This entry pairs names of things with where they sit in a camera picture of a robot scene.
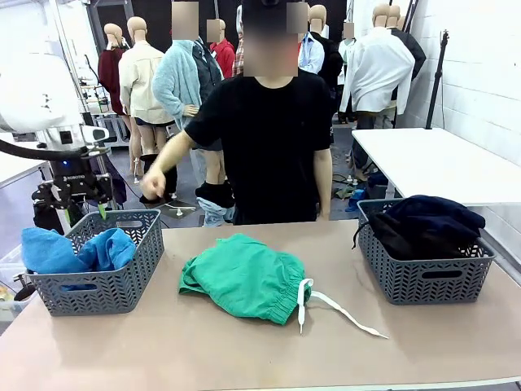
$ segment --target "white wall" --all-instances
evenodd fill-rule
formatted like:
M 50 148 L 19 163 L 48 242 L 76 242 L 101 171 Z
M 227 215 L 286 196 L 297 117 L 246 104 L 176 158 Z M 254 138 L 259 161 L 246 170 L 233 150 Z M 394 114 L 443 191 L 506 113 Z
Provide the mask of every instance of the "white wall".
M 521 165 L 521 2 L 512 0 L 421 0 L 411 33 L 427 56 L 414 82 L 401 127 L 425 125 L 440 32 L 449 31 L 444 60 L 443 113 L 440 87 L 433 126 Z M 476 183 L 494 191 L 494 179 Z M 481 208 L 488 231 L 521 259 L 521 206 Z
M 38 3 L 0 9 L 0 72 L 17 53 L 48 51 L 46 25 L 46 13 Z
M 85 65 L 89 56 L 94 70 L 98 67 L 98 54 L 86 14 L 80 0 L 59 5 L 59 13 L 69 47 L 77 66 L 78 76 L 94 77 Z M 0 8 L 0 72 L 2 64 L 17 53 L 43 52 L 61 55 L 58 30 L 48 1 Z

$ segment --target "gray plastic basket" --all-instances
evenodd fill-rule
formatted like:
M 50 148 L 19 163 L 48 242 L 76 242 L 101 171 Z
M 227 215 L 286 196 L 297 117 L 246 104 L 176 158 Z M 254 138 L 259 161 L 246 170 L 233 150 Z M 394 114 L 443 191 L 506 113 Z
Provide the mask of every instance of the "gray plastic basket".
M 367 217 L 385 211 L 402 199 L 358 202 L 359 226 Z M 395 305 L 446 304 L 476 301 L 495 252 L 481 239 L 460 248 L 466 258 L 398 261 L 374 237 L 366 225 L 358 243 L 387 300 Z
M 164 251 L 160 211 L 107 212 L 106 220 L 99 213 L 90 213 L 67 237 L 77 253 L 87 240 L 117 227 L 137 245 L 133 260 L 125 267 L 115 271 L 28 275 L 51 315 L 124 314 L 134 309 Z M 75 285 L 85 289 L 68 288 Z

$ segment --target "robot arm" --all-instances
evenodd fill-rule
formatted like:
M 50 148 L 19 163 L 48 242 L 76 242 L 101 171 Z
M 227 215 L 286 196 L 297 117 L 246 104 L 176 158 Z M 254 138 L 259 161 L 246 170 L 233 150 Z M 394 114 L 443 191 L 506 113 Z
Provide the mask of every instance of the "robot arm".
M 88 161 L 104 158 L 108 150 L 87 141 L 103 140 L 108 131 L 83 125 L 79 108 L 71 74 L 60 57 L 18 56 L 2 69 L 0 132 L 35 133 L 42 148 L 0 140 L 0 152 L 50 162 L 54 180 L 38 186 L 33 199 L 52 208 L 66 209 L 84 197 L 99 204 L 112 199 L 110 175 L 93 174 Z

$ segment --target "man's right hand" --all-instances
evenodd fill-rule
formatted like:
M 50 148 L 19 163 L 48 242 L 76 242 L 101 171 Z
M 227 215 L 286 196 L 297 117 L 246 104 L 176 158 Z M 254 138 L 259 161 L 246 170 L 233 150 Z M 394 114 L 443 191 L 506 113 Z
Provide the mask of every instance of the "man's right hand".
M 153 200 L 156 197 L 162 197 L 164 194 L 164 187 L 166 186 L 166 178 L 160 169 L 151 167 L 148 173 L 141 181 L 141 190 L 143 195 Z
M 195 116 L 199 112 L 199 109 L 193 104 L 187 104 L 182 111 L 183 116 Z

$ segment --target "maroon jacket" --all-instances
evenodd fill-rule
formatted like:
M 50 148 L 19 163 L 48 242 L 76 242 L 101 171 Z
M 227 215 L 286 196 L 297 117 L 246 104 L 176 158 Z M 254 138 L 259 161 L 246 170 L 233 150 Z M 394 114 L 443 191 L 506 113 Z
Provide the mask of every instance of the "maroon jacket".
M 215 51 L 217 54 L 215 60 L 221 67 L 222 76 L 224 76 L 225 79 L 232 77 L 232 67 L 235 61 L 234 46 L 225 38 L 221 43 L 213 43 L 210 45 L 210 51 Z
M 123 50 L 119 47 L 111 51 L 103 51 L 98 61 L 99 84 L 111 96 L 112 111 L 120 116 L 125 115 L 120 101 L 120 63 Z

